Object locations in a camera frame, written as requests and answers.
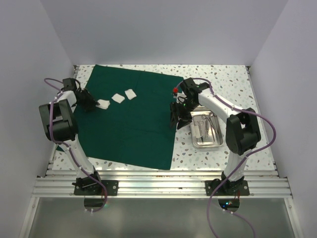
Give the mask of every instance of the stainless steel tray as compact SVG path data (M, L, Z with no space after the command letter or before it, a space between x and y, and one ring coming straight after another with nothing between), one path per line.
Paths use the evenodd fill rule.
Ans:
M217 115L201 106L192 111L191 115L193 121L190 123L190 128L195 147L217 147L223 144Z

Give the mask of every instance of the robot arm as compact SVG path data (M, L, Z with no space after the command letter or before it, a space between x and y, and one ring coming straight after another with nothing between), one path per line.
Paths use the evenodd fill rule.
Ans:
M191 123L190 112L198 105L205 106L215 113L226 123L226 144L230 150L228 164L221 175L224 180L245 157L246 153L251 152L261 139L259 124L256 116L240 113L220 102L210 91L208 83L196 84L192 78L185 79L180 84L186 99L182 103L173 102L171 109L171 126L178 123L177 129L180 129ZM219 96L222 100L235 108L242 109L225 98ZM224 189L233 193L242 184L244 179L244 167L246 162L229 178L224 185Z
M55 141L65 142L71 148L74 158L79 166L91 177L100 181L98 172L90 163L78 140L78 125L73 115L72 108L80 105L85 111L92 111L98 102L91 96L86 89L77 88L76 81L73 78L63 80L63 88L57 94L57 101L53 105L53 138ZM46 137L52 140L50 136L50 108L51 104L39 106L42 124ZM75 185L80 190L89 195L100 193L100 187L92 181L73 160L69 148L58 143L61 149L66 153L76 172L77 179Z

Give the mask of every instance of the gray wall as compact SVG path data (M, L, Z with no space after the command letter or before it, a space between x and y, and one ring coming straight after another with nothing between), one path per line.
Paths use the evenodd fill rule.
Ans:
M41 0L74 64L251 65L287 0Z
M316 237L317 1L289 0L251 67L260 109L277 128L272 150L288 176L306 237Z
M38 0L2 0L0 32L0 237L15 238L52 148L38 112L54 96L43 78L68 77L72 64Z

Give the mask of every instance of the white table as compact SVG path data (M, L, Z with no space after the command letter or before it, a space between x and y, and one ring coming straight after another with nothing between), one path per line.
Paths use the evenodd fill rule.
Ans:
M216 93L222 95L232 103L243 108L253 108L258 112L257 103L250 84L249 76L244 65L107 65L134 70L142 70L183 78L201 77L212 81ZM80 65L77 79L86 86L93 70L93 65ZM222 134L225 135L225 123L219 120ZM262 121L259 120L262 139L257 147L267 144ZM172 155L171 170L224 170L229 149L225 145L217 148L196 149L193 147L192 137L189 134L189 125L178 130L175 135L174 151ZM105 161L97 158L89 158L97 170L152 170L128 164ZM65 153L56 151L53 156L53 170L74 170ZM273 171L275 170L273 156L270 149L265 149L249 157L246 170L250 171Z

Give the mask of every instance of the tabletop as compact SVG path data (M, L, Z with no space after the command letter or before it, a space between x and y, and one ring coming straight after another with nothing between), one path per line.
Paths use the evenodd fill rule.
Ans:
M252 91L250 78L244 65L175 65L175 64L115 64L106 65L126 69L142 70L169 75L206 78L212 82L214 91L232 103L243 108L253 108L259 112ZM77 79L85 87L92 73L94 65L80 65ZM259 121L262 135L256 148L267 144L262 120ZM219 120L223 137L225 123ZM215 148L195 148L192 142L190 126L176 131L174 150L172 154L171 170L224 170L228 161L229 149L225 142ZM64 152L55 151L53 156L53 170L74 170L71 162ZM153 170L128 164L89 158L97 170ZM246 170L275 170L274 160L269 148L251 155L246 164Z

